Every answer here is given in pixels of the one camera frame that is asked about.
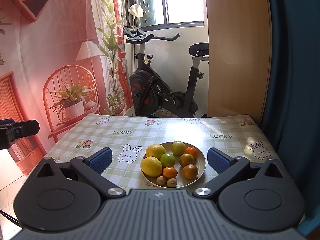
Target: kiwi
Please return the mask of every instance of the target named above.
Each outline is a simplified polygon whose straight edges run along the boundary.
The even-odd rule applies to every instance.
[[[177,183],[178,183],[178,181],[176,179],[168,179],[167,186],[168,187],[176,187]]]
[[[160,177],[157,178],[156,183],[159,186],[163,186],[163,185],[165,185],[167,183],[167,179],[164,176],[160,176]]]

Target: wall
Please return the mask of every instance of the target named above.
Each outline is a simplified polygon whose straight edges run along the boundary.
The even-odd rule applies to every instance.
[[[12,23],[12,25],[2,26],[5,30],[5,35],[0,36],[0,53],[6,62],[0,66],[0,76],[13,71],[23,106],[29,119],[36,119],[39,122],[41,130],[38,133],[38,138],[45,150],[48,151],[51,149],[51,144],[46,137],[50,130],[41,112],[35,107],[36,102],[32,95],[20,54],[20,17],[23,20],[25,19],[9,0],[0,0],[0,4],[4,6],[1,15],[8,16],[3,21]]]
[[[13,23],[5,26],[6,35],[0,37],[0,52],[6,61],[0,67],[0,75],[14,71],[28,117],[40,123],[38,137],[45,150],[49,151],[55,142],[53,138],[47,138],[51,130],[42,97],[46,80],[65,65],[82,65],[92,72],[94,62],[94,68],[101,68],[99,57],[76,61],[83,41],[97,43],[91,1],[48,0],[38,20],[32,23],[20,14],[11,1],[0,0],[0,4],[4,5],[1,14],[8,15],[8,20]],[[106,108],[105,84],[102,81],[98,86],[104,87],[100,105]]]
[[[204,27],[171,28],[147,32],[154,36],[173,37],[177,33],[181,34],[175,41],[151,40],[146,44],[145,54],[152,54],[154,57],[151,66],[161,78],[170,86],[172,90],[186,91],[192,66],[192,56],[189,54],[189,47],[194,43],[208,42],[207,12],[204,0]],[[125,52],[128,62],[129,74],[132,74],[132,49],[131,44],[125,43]],[[201,117],[207,113],[208,108],[208,80],[209,65],[201,62],[200,72],[204,73],[202,80],[198,79],[194,100],[199,106],[196,113]]]

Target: green checkered tablecloth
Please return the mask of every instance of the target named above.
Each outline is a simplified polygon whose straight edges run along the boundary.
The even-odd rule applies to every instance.
[[[89,157],[103,147],[110,147],[113,160],[102,176],[128,192],[130,188],[154,188],[140,171],[141,159],[149,145],[170,141],[190,143],[205,156],[210,147],[216,147],[231,157],[244,156],[254,162],[264,162],[269,156],[277,157],[268,139],[248,115],[150,119],[98,114],[89,114],[74,126],[47,156],[56,162],[68,162],[76,156]],[[118,160],[127,151],[133,153],[129,154],[133,158]],[[215,176],[217,173],[207,165],[204,175],[189,190]]]

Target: bike seat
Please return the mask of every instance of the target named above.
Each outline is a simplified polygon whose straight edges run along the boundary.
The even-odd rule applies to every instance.
[[[191,56],[209,56],[209,43],[203,42],[191,45],[189,48],[189,54]]]

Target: white pot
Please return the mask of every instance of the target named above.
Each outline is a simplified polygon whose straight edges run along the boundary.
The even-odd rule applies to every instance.
[[[69,116],[70,120],[78,117],[84,113],[83,101],[76,103],[73,106],[66,108],[66,115]]]

